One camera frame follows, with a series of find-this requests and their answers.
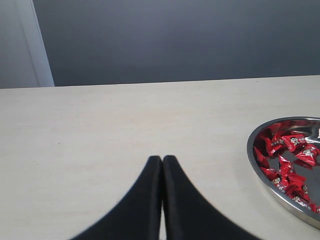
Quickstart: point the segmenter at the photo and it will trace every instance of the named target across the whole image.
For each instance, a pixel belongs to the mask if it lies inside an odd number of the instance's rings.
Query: metal tray
[[[260,179],[265,184],[266,188],[273,195],[273,197],[289,212],[294,214],[299,219],[306,223],[320,229],[320,214],[317,214],[304,206],[301,206],[289,196],[282,193],[261,171],[257,164],[257,160],[254,154],[254,146],[260,145],[261,139],[258,137],[260,134],[264,134],[265,131],[274,134],[276,131],[295,131],[306,136],[306,141],[312,143],[320,149],[320,118],[307,117],[307,116],[294,116],[285,117],[268,121],[259,127],[257,127],[250,135],[246,150],[249,161]],[[297,158],[286,151],[282,154],[290,162],[293,162]],[[317,157],[317,162],[320,163],[320,156]],[[271,168],[278,169],[278,158],[272,158],[269,160]],[[312,170],[308,170],[302,166],[294,164],[294,169],[297,174],[306,178],[305,184],[308,188],[308,195],[310,199],[320,205],[320,166],[313,167]]]

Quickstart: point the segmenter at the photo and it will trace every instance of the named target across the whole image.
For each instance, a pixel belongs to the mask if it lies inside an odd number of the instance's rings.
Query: black object
[[[73,240],[158,240],[163,193],[159,156],[149,157],[124,198],[96,224]]]
[[[258,240],[220,212],[193,186],[178,160],[149,157],[124,198],[72,240],[158,240],[161,201],[167,240]]]
[[[217,211],[193,186],[175,156],[163,159],[167,240],[257,240]]]

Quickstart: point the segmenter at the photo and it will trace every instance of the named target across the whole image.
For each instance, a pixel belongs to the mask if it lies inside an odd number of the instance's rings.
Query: tray rim
[[[281,204],[285,209],[287,209],[290,213],[295,215],[297,218],[302,221],[320,229],[320,214],[312,212],[307,208],[301,206],[297,202],[293,201],[290,197],[285,195],[283,192],[279,191],[274,184],[263,174],[260,170],[257,161],[254,155],[254,141],[258,134],[267,128],[268,126],[280,122],[285,121],[294,121],[294,120],[311,120],[320,122],[320,117],[311,117],[311,116],[290,116],[290,117],[282,117],[267,121],[260,126],[258,126],[249,136],[246,151],[250,161],[251,166],[253,167],[255,173],[259,176],[259,178],[264,183],[264,186],[268,189],[271,195],[275,198],[275,200]]]

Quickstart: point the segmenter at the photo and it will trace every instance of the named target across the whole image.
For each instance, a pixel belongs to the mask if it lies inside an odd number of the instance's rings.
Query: white table
[[[320,76],[1,89],[0,239],[71,238],[125,195],[149,155],[174,154],[247,231],[318,240],[269,195],[246,144],[266,121],[319,117],[319,90]]]

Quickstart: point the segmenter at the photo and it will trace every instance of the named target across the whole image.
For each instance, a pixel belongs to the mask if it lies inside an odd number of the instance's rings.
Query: stainless steel plate
[[[261,146],[264,143],[260,137],[260,134],[275,134],[277,131],[295,131],[306,136],[306,141],[312,143],[320,149],[320,118],[307,117],[307,116],[295,116],[279,118],[272,121],[268,121],[261,126],[257,127],[250,135],[246,150],[250,163],[260,179],[263,181],[267,189],[274,196],[274,198],[288,211],[294,214],[296,217],[305,221],[306,223],[320,229],[320,214],[312,212],[304,206],[301,206],[286,194],[282,193],[261,171],[257,164],[257,160],[254,154],[254,146]],[[286,151],[282,154],[290,162],[293,162],[297,158],[290,152]],[[278,157],[269,160],[271,168],[278,170]],[[317,162],[320,163],[320,156],[317,157]],[[294,164],[294,169],[297,174],[306,178],[305,184],[308,187],[308,194],[310,199],[320,205],[320,166],[313,167],[312,170],[308,170],[302,166]]]

